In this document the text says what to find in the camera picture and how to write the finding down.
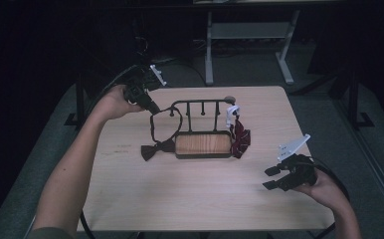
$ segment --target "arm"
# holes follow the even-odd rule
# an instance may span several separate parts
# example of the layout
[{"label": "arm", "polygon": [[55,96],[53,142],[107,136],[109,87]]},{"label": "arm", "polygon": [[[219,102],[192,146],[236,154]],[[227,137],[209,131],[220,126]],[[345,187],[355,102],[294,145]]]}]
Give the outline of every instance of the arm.
[{"label": "arm", "polygon": [[108,120],[141,111],[123,99],[122,90],[122,86],[113,87],[101,98],[53,170],[43,189],[33,229],[57,227],[76,236],[102,128]]},{"label": "arm", "polygon": [[318,169],[315,173],[317,181],[314,186],[301,185],[294,190],[331,209],[335,220],[336,238],[361,239],[359,224],[350,202],[327,174]]}]

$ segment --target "gray floor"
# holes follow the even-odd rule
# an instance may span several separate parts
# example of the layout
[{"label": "gray floor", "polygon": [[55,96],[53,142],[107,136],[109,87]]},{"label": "gray floor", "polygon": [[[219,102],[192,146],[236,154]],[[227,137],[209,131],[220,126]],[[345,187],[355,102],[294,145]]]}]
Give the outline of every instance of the gray floor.
[{"label": "gray floor", "polygon": [[[287,57],[295,84],[286,85],[274,55],[279,46],[262,43],[258,48],[240,51],[235,56],[213,59],[214,87],[282,86],[292,92],[319,77],[306,73],[314,45],[296,43],[291,45]],[[203,57],[187,62],[189,66],[184,61],[181,63],[159,68],[165,80],[175,88],[205,87],[198,74],[205,76]],[[329,86],[326,84],[302,97],[289,97],[290,103],[302,132],[311,135],[307,144],[312,156],[327,163],[347,186],[363,237],[384,238],[384,190],[369,163],[370,158],[376,158],[384,172],[384,113],[374,95],[361,87],[360,111],[369,114],[375,127],[355,131],[343,116],[346,97],[341,101],[331,100],[326,93]],[[0,210],[0,238],[23,238],[27,232],[48,175],[76,135],[73,126],[64,126],[68,114],[76,111],[75,102],[74,88],[70,88],[56,107]],[[363,142],[369,146],[368,152]],[[305,231],[270,233],[276,239],[311,238]],[[263,234],[212,232],[209,238],[262,238]],[[79,238],[88,237],[79,233]],[[97,232],[96,238],[135,238],[135,234]],[[145,238],[199,238],[199,233],[147,232]],[[333,233],[326,238],[333,238]]]}]

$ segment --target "forearm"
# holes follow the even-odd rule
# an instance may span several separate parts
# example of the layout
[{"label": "forearm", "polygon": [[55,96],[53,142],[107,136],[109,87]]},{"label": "forearm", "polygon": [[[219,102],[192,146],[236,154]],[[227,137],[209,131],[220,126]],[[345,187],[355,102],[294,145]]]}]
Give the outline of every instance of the forearm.
[{"label": "forearm", "polygon": [[350,204],[340,209],[332,210],[335,220],[335,238],[337,239],[361,239],[359,224],[356,214]]},{"label": "forearm", "polygon": [[43,189],[34,229],[58,227],[75,236],[104,124],[105,120],[94,116],[87,119]]}]

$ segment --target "human hand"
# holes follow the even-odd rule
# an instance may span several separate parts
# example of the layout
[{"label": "human hand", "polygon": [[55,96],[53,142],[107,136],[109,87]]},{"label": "human hand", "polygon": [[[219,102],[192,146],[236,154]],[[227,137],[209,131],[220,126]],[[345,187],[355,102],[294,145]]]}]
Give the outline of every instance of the human hand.
[{"label": "human hand", "polygon": [[90,117],[107,121],[123,117],[128,113],[143,111],[138,105],[128,103],[123,96],[125,86],[117,85],[112,87],[96,104]]},{"label": "human hand", "polygon": [[319,204],[330,208],[333,212],[347,210],[350,203],[334,180],[319,169],[315,169],[315,174],[317,181],[313,186],[304,184],[293,190],[310,196]]}]

